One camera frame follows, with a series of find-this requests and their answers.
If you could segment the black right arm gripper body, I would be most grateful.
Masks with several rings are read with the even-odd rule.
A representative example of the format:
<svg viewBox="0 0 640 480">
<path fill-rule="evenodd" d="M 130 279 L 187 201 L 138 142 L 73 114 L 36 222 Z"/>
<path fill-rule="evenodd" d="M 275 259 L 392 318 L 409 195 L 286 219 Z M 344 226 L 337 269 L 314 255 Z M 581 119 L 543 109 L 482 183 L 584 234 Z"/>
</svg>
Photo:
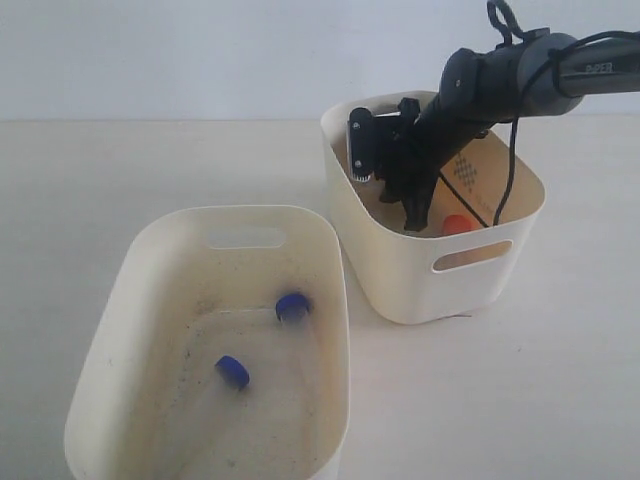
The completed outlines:
<svg viewBox="0 0 640 480">
<path fill-rule="evenodd" d="M 395 115 L 376 115 L 374 176 L 384 182 L 383 204 L 429 205 L 442 168 L 442 129 L 445 115 L 438 97 L 425 107 L 404 97 Z"/>
</svg>

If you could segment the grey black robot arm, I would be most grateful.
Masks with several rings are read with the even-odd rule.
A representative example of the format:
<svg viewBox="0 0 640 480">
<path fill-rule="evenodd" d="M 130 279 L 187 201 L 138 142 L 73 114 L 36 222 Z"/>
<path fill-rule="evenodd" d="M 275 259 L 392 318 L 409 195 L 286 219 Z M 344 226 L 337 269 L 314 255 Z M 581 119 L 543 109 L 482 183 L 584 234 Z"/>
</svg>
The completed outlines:
<svg viewBox="0 0 640 480">
<path fill-rule="evenodd" d="M 401 203 L 405 230 L 420 232 L 428 225 L 441 169 L 495 125 L 563 115 L 588 95 L 638 89 L 636 32 L 583 39 L 552 33 L 487 53 L 461 48 L 426 105 L 411 97 L 398 103 L 398 122 L 387 137 L 390 152 L 376 173 L 385 183 L 380 200 Z"/>
</svg>

